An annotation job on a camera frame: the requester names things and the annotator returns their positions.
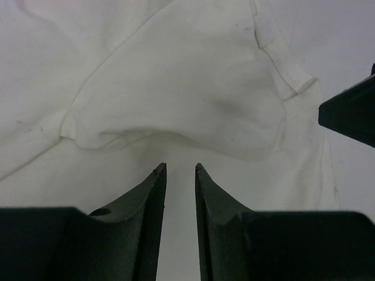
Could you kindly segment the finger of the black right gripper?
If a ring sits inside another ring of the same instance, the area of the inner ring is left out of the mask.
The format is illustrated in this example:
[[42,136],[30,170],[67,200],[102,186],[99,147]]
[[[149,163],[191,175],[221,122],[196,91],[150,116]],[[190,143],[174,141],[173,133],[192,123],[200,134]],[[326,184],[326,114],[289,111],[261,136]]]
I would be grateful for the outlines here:
[[374,147],[374,68],[371,75],[319,106],[318,124]]

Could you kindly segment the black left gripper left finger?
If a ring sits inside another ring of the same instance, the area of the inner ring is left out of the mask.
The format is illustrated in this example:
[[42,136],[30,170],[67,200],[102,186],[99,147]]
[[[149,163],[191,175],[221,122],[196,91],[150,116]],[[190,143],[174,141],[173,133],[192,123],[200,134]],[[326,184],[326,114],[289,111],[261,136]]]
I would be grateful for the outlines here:
[[155,280],[166,164],[111,203],[1,209],[2,280]]

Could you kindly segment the white t shirt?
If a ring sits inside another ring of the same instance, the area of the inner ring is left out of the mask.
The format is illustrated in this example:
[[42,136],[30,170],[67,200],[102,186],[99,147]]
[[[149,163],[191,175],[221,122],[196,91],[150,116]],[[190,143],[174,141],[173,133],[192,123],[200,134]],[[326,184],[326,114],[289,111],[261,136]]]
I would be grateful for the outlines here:
[[337,209],[321,89],[267,1],[2,1],[1,206],[91,211],[159,162],[259,209]]

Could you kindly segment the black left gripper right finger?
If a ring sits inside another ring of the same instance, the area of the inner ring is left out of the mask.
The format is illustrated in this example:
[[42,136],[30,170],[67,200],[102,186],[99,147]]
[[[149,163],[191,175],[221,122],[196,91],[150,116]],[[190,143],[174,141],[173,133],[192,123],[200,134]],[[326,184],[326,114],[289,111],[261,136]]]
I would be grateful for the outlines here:
[[373,280],[374,224],[352,211],[253,211],[201,164],[195,197],[202,280]]

